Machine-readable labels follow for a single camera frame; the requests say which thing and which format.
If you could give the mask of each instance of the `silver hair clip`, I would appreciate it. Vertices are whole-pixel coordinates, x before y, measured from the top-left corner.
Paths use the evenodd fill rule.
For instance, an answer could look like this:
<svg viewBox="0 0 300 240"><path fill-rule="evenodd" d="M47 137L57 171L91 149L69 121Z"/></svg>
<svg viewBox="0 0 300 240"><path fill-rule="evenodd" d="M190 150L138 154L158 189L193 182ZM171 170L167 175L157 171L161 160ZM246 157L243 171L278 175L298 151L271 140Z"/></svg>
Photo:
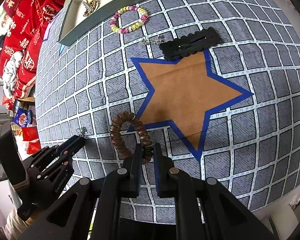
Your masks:
<svg viewBox="0 0 300 240"><path fill-rule="evenodd" d="M87 128L85 128L84 126L81 127L81 128L77 128L77 129L76 129L76 132L77 132L77 134L78 134L80 137L85 137L85 136L88 135Z"/></svg>
<svg viewBox="0 0 300 240"><path fill-rule="evenodd" d="M150 45L150 44L159 45L159 44L163 43L163 38L159 34L156 37L152 37L152 38L142 40L142 41L140 41L140 43L143 46Z"/></svg>

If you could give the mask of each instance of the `beaded bracelet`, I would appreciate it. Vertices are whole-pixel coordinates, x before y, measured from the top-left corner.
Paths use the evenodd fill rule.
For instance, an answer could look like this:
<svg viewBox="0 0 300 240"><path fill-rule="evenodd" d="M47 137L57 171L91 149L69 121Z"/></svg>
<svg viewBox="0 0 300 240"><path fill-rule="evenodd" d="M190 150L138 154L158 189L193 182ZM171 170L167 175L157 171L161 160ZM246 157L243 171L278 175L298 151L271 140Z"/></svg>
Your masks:
<svg viewBox="0 0 300 240"><path fill-rule="evenodd" d="M136 23L132 24L131 26L129 26L127 28L123 28L123 29L118 28L115 25L115 22L117 21L119 16L126 11L139 12L141 14L140 19ZM130 33L130 32L133 32L133 31L139 29L142 25L144 25L147 19L148 19L148 12L144 8L141 8L138 6L126 6L126 7L122 7L120 10L118 10L118 12L116 12L114 14L114 16L111 18L110 28L112 29L113 32L116 32L116 33Z"/></svg>

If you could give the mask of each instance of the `gray plaid fabric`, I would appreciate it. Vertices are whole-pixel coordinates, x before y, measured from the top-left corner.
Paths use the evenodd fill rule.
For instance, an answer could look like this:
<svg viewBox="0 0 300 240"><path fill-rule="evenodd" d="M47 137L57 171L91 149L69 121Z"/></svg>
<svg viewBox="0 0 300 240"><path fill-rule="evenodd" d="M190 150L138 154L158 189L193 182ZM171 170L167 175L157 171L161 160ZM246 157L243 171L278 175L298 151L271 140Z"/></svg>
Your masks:
<svg viewBox="0 0 300 240"><path fill-rule="evenodd" d="M200 163L170 127L150 131L175 166L191 176L217 178L250 210L300 184L300 39L273 0L147 0L149 21L133 33L112 33L109 20L90 30L59 56L57 37L66 8L43 42L37 69L36 114L43 146L61 144L86 127L86 146L74 158L75 174L98 179L123 160L110 145L111 118L137 112L147 95L130 57L163 58L157 45L139 41L162 34L165 41L215 28L224 43L210 48L213 71L254 95L210 118ZM127 26L138 19L127 12ZM122 132L133 151L138 138ZM140 196L122 201L121 215L174 223L172 199L156 195L153 162L142 167Z"/></svg>

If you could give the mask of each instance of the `white cloth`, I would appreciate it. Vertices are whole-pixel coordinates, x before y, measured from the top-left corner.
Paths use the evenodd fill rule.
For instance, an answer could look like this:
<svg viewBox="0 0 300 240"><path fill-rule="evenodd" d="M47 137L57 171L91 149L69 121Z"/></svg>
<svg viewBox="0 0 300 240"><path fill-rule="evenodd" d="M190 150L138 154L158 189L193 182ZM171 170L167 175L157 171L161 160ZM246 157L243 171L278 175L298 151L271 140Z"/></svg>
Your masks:
<svg viewBox="0 0 300 240"><path fill-rule="evenodd" d="M22 58L22 51L15 52L3 69L3 92L7 98L12 98L16 84L17 69L19 68Z"/></svg>

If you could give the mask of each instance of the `star shape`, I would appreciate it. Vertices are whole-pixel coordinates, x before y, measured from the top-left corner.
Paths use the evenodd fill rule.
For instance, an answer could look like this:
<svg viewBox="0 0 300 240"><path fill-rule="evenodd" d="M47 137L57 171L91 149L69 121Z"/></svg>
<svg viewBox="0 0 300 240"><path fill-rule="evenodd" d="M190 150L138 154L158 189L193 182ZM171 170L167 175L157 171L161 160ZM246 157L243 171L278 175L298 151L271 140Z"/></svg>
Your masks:
<svg viewBox="0 0 300 240"><path fill-rule="evenodd" d="M149 90L136 116L146 129L170 126L198 161L210 116L252 95L212 72L208 50L174 61L131 60Z"/></svg>

